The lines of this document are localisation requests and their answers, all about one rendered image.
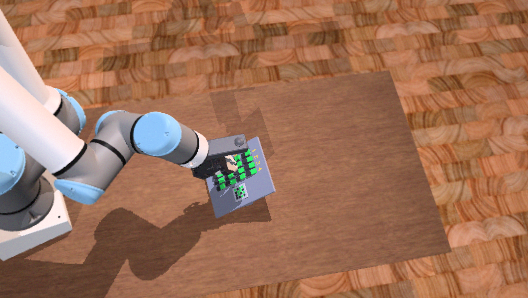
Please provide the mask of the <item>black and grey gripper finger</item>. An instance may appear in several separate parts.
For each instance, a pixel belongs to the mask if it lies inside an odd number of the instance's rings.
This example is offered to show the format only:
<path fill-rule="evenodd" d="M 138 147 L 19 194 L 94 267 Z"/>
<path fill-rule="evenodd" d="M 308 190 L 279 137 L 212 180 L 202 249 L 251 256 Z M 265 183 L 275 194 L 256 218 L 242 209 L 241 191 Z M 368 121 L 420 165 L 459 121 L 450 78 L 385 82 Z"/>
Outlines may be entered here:
<path fill-rule="evenodd" d="M 225 159 L 226 159 L 226 162 L 229 162 L 231 165 L 237 165 L 237 163 L 235 162 L 235 160 L 232 158 L 231 155 L 229 156 L 225 156 Z"/>
<path fill-rule="evenodd" d="M 226 163 L 227 163 L 227 167 L 226 168 L 221 167 L 220 168 L 221 172 L 217 171 L 215 173 L 216 175 L 223 174 L 223 175 L 227 176 L 227 175 L 230 175 L 230 174 L 232 174 L 232 173 L 234 173 L 235 171 L 238 170 L 238 166 L 237 165 L 236 166 L 235 165 L 231 165 L 229 162 L 226 162 Z"/>

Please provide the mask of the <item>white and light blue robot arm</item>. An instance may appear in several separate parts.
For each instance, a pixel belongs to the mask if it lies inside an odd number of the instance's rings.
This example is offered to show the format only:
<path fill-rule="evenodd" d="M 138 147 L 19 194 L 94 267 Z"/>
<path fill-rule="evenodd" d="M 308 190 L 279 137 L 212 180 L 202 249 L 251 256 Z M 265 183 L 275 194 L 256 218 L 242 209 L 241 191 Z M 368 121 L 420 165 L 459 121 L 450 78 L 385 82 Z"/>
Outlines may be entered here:
<path fill-rule="evenodd" d="M 208 147 L 207 160 L 248 151 L 245 134 L 206 140 L 160 112 L 107 112 L 87 145 L 77 137 L 86 124 L 83 109 L 44 84 L 1 10 L 0 66 L 1 230 L 29 229 L 50 213 L 55 196 L 46 169 L 57 190 L 91 205 L 134 153 L 195 168 Z"/>

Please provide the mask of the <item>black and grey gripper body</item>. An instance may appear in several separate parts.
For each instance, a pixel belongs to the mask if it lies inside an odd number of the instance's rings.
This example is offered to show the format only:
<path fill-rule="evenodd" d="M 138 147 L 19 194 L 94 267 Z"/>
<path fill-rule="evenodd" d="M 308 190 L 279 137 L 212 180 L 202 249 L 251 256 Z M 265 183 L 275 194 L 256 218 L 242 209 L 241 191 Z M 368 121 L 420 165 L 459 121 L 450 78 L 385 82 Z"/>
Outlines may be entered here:
<path fill-rule="evenodd" d="M 215 172 L 220 171 L 221 167 L 227 167 L 225 156 L 207 160 L 208 154 L 204 160 L 205 162 L 203 161 L 204 163 L 202 162 L 199 166 L 191 168 L 194 177 L 204 180 L 213 175 L 216 175 Z"/>

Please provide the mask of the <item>grey switch panel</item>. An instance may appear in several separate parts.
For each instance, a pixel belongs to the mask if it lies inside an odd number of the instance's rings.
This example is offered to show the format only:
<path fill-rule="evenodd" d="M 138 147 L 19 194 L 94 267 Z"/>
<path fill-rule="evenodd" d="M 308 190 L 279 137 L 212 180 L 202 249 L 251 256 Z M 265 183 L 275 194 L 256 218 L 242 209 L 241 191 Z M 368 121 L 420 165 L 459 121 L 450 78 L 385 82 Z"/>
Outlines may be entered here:
<path fill-rule="evenodd" d="M 276 192 L 259 137 L 247 144 L 247 152 L 231 155 L 237 171 L 206 178 L 216 218 Z"/>

